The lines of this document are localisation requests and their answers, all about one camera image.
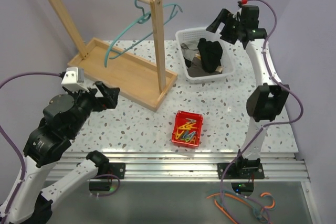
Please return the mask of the orange clothespin in tray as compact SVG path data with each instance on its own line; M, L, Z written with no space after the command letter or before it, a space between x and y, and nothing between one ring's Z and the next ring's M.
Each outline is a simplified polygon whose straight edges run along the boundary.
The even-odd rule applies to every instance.
M189 143L191 143L191 144L195 144L195 143L196 143L196 139L197 139L196 136L193 137L193 138L189 141Z

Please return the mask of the wooden clothes rack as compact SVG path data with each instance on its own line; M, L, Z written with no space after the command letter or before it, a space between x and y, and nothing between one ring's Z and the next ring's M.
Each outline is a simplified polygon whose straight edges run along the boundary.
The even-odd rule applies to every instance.
M164 47L162 0L133 0L142 16L133 25L151 21L154 39L155 62L150 62L130 52L139 43L126 49L116 46L117 41L104 42L93 38L85 43L62 0L48 0L78 49L69 61L70 67L80 67L91 80L102 81L108 86L119 87L121 95L137 104L157 111L167 93L177 80L177 73L166 68Z

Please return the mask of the aluminium mounting rail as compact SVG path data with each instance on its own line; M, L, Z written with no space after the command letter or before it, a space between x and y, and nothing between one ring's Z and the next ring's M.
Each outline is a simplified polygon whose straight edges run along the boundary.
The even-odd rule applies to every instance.
M217 163L234 153L105 152L112 163L125 163L125 182L217 182ZM264 182L308 182L308 169L293 153L263 153Z

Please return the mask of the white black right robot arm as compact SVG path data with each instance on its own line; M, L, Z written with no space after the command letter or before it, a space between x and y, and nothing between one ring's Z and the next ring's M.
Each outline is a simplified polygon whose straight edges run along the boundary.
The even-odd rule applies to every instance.
M220 24L221 40L230 44L240 41L249 56L253 67L256 88L246 102L250 117L245 141L237 156L230 163L218 163L220 179L263 179L261 148L267 130L275 118L282 112L289 95L289 86L280 86L281 82L273 66L268 50L268 34L259 27L259 7L240 1L239 11L231 13L222 9L207 31L214 33Z

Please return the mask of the wooden block in basket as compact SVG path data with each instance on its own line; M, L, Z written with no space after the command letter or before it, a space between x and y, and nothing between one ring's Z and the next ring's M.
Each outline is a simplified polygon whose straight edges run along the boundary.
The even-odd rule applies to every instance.
M200 54L196 54L195 57L196 57L197 59L201 60L201 56L200 56ZM217 66L217 68L216 68L216 72L220 72L220 73L222 73L222 72L223 72L223 67L222 67L221 65Z

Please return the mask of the teal plastic clothes hanger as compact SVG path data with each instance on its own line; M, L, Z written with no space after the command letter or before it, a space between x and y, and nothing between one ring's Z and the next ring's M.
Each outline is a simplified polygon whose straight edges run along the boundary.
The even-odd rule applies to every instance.
M116 45L116 43L120 40L120 38L126 33L128 32L131 28L133 28L135 25L143 25L145 23L147 23L151 18L152 18L152 12L148 11L145 12L144 7L140 6L138 4L140 0L134 0L134 6L135 8L141 10L142 15L136 19L135 21L133 21L131 24L129 24L122 32L120 32L116 38L110 43L108 49L106 50L105 56L104 56L104 67L106 68L108 66L108 61L109 60L115 60L118 57L120 57L122 54L128 52L130 49L134 48L135 46L137 46L139 43L141 43L142 41L144 41L145 39L147 39L148 37L152 36L154 34L154 32L150 32L147 35L145 35L143 38L141 38L140 40L136 41L134 44L132 44L130 47L124 49L121 52L117 52L116 49L113 49L113 47ZM175 18L175 16L178 13L182 13L183 10L181 8L181 6L178 3L168 3L168 4L164 4L163 8L166 7L172 7L171 13L168 17L168 19L163 23L163 25L166 25L168 22L170 22L172 19Z

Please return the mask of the grey clothes in basket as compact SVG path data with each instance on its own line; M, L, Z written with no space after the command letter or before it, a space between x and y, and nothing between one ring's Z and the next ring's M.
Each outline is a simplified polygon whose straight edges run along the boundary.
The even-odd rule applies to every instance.
M190 77L204 77L207 72L202 67L201 60L196 56L199 53L198 42L190 41L181 44L181 52Z

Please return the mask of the yellow clothespin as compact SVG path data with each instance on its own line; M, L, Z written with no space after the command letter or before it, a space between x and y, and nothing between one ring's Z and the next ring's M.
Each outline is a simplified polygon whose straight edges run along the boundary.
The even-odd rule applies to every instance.
M195 124L187 124L187 123L185 123L184 125L179 126L178 129L179 130L186 130L186 131L189 131L191 129L197 129L197 127L195 127Z
M181 137L184 135L184 133L185 133L185 130L181 130L180 132L177 130L175 132L175 140L180 140Z

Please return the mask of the red plastic tray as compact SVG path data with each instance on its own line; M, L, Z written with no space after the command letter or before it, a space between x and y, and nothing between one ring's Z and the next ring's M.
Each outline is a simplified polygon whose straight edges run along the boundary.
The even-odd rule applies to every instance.
M179 147L198 148L202 125L201 114L179 110L175 117L171 142Z

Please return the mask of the beige clothespin in tray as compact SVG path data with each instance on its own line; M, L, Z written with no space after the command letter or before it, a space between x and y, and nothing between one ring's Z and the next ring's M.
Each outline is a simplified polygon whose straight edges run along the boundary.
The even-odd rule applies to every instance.
M186 123L187 123L187 124L195 124L195 123L197 123L197 120L195 120L195 119L190 119L190 118L186 118Z

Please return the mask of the teal clothespin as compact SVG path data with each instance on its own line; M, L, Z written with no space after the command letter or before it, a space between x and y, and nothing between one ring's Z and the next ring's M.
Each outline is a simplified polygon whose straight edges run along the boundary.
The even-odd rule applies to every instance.
M193 140L193 138L196 136L197 132L196 131L185 131L183 135L181 136L181 140L185 142L190 142Z

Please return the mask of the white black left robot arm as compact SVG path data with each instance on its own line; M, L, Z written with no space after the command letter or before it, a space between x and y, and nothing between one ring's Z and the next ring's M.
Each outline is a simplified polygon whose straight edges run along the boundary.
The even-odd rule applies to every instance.
M92 112L114 109L120 88L95 82L96 88L53 97L43 110L37 129L24 147L23 174L17 178L9 197L1 205L2 223L46 223L55 208L76 188L92 178L118 179L109 173L109 159L99 151L90 152L74 170L44 187L50 171L71 146Z

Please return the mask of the yellow clothespin in tray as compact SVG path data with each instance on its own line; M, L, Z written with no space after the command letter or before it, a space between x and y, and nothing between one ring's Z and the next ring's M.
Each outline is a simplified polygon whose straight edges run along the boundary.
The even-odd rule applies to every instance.
M185 123L184 125L179 126L178 129L179 130L186 130L186 131L189 131L191 129L197 129L197 127L195 127L195 124L187 124L187 123Z

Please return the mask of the black underwear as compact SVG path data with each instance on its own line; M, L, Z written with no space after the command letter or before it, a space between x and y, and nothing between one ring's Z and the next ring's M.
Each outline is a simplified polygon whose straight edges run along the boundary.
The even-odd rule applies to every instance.
M201 38L197 48L199 50L203 69L208 73L215 72L217 67L221 65L220 60L223 55L223 49L219 41L210 41Z

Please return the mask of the teal hanger on floor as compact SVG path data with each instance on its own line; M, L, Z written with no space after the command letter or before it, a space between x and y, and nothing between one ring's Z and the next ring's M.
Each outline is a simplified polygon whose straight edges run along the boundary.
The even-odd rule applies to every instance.
M228 218L232 223L238 223L238 220L228 212L226 207L224 207L222 203L221 193L223 193L225 197L236 200L242 203L243 205L247 206L259 223L272 223L272 221L270 220L270 211L276 210L277 203L271 193L263 192L260 194L261 198L270 198L271 200L271 203L269 205L263 206L262 204L258 203L256 200L250 197L242 196L239 195L238 193L230 192L226 189L223 189L222 191L220 190L210 191L205 198L211 199L216 208L220 210L221 213L223 213L226 216L226 218Z

